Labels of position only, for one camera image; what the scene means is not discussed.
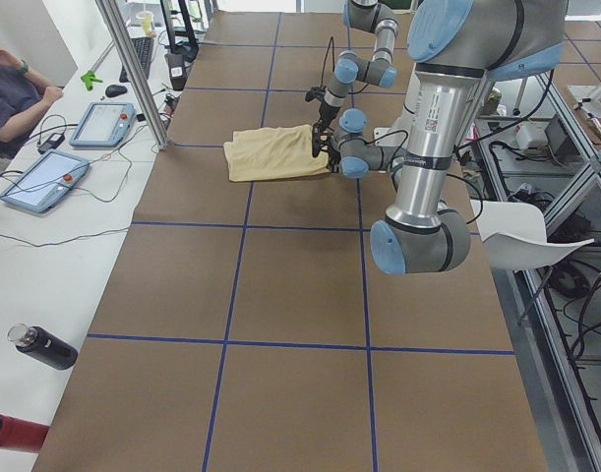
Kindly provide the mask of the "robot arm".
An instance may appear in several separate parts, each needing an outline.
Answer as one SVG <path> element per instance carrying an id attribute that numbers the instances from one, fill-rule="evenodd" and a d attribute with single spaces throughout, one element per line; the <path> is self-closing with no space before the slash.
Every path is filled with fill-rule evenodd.
<path id="1" fill-rule="evenodd" d="M 550 71 L 563 50 L 564 1 L 426 1 L 407 38 L 415 81 L 411 109 L 402 113 L 404 142 L 394 147 L 364 141 L 365 114 L 345 109 L 356 82 L 387 89 L 398 23 L 377 1 L 348 1 L 343 20 L 372 33 L 370 60 L 342 52 L 330 82 L 308 93 L 320 103 L 312 128 L 314 151 L 327 148 L 331 166 L 352 179 L 387 171 L 397 188 L 394 203 L 371 229 L 378 268 L 388 274 L 440 272 L 467 257 L 471 236 L 462 216 L 443 204 L 441 191 L 455 146 L 469 125 L 467 100 L 487 82 L 527 78 Z"/>
<path id="2" fill-rule="evenodd" d="M 397 71 L 392 65 L 399 34 L 395 12 L 380 1 L 346 1 L 343 4 L 343 23 L 351 30 L 360 30 L 374 37 L 373 52 L 363 58 L 347 49 L 339 55 L 330 54 L 331 78 L 310 88 L 305 100 L 320 103 L 319 117 L 311 127 L 313 153 L 326 144 L 332 121 L 339 114 L 345 99 L 352 94 L 353 85 L 360 82 L 382 89 L 393 86 Z"/>

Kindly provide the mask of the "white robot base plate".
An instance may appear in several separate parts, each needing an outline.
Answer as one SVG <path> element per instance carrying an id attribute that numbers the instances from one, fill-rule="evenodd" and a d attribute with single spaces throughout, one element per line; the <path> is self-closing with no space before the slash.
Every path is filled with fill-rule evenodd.
<path id="1" fill-rule="evenodd" d="M 389 127 L 376 127 L 373 131 L 374 144 L 379 147 L 406 147 L 409 132 Z"/>

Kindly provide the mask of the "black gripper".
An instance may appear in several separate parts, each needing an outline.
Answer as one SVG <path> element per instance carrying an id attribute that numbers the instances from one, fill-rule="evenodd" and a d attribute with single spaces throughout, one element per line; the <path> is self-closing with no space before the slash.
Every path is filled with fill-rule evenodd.
<path id="1" fill-rule="evenodd" d="M 305 100 L 310 102 L 316 99 L 320 103 L 319 119 L 314 124 L 318 129 L 327 129 L 337 116 L 337 107 L 328 102 L 330 92 L 326 86 L 311 87 L 305 94 Z"/>
<path id="2" fill-rule="evenodd" d="M 326 129 L 324 131 L 321 123 L 315 123 L 312 127 L 312 155 L 317 158 L 320 154 L 325 153 L 328 157 L 327 169 L 338 170 L 340 153 L 334 148 L 332 135 L 332 130 Z"/>

